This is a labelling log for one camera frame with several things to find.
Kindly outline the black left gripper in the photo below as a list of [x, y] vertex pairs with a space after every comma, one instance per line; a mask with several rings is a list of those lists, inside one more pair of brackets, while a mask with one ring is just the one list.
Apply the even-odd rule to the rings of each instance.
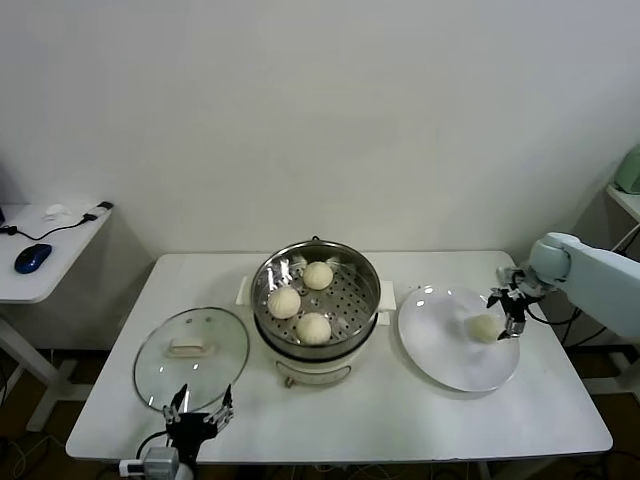
[[171, 446], [177, 450], [179, 461], [183, 464], [195, 464], [201, 445], [217, 437], [217, 425], [228, 425], [233, 418], [232, 385], [227, 386], [220, 408], [210, 416], [206, 413], [180, 415], [187, 391], [188, 384], [185, 383], [169, 404], [162, 407], [162, 414]]

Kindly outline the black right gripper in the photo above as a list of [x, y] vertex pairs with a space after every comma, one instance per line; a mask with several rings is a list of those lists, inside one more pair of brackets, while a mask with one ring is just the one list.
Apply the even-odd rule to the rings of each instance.
[[518, 280], [523, 277], [523, 274], [521, 269], [515, 267], [499, 267], [496, 270], [499, 286], [491, 289], [486, 305], [502, 303], [506, 318], [510, 322], [498, 335], [498, 341], [517, 339], [524, 331], [528, 303], [526, 295], [518, 285]]

